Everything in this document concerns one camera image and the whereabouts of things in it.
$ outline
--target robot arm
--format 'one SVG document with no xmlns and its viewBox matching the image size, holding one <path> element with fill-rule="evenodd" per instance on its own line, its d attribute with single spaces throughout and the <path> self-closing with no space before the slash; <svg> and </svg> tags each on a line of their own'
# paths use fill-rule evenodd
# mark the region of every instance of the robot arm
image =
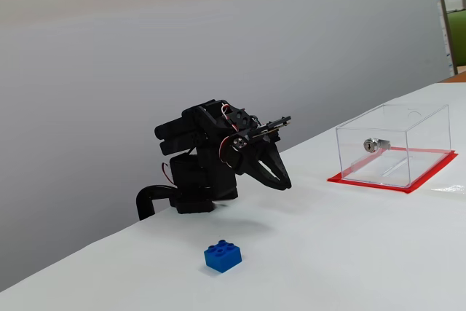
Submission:
<svg viewBox="0 0 466 311">
<path fill-rule="evenodd" d="M 164 155 L 189 151 L 170 160 L 177 188 L 167 192 L 165 186 L 160 192 L 179 213 L 196 213 L 212 211 L 212 200 L 236 198 L 235 174 L 247 173 L 273 189 L 291 188 L 275 145 L 280 140 L 278 130 L 290 119 L 263 125 L 256 116 L 223 100 L 186 109 L 181 118 L 155 129 Z M 150 188 L 151 196 L 159 199 L 161 194 L 154 186 Z"/>
</svg>

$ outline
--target white wall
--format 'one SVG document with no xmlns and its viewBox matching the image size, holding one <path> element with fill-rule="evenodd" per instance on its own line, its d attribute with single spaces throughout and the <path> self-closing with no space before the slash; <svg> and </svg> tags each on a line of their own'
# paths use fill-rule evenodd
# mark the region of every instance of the white wall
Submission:
<svg viewBox="0 0 466 311">
<path fill-rule="evenodd" d="M 290 114 L 284 149 L 449 76 L 435 0 L 1 0 L 0 23 L 0 290 L 135 222 L 186 107 Z"/>
</svg>

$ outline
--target transparent plastic box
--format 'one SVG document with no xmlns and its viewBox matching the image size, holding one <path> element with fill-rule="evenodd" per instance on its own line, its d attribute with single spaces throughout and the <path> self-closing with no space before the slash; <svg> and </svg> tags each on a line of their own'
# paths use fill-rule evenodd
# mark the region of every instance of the transparent plastic box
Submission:
<svg viewBox="0 0 466 311">
<path fill-rule="evenodd" d="M 448 105 L 381 105 L 336 127 L 341 178 L 410 187 L 451 153 Z"/>
</svg>

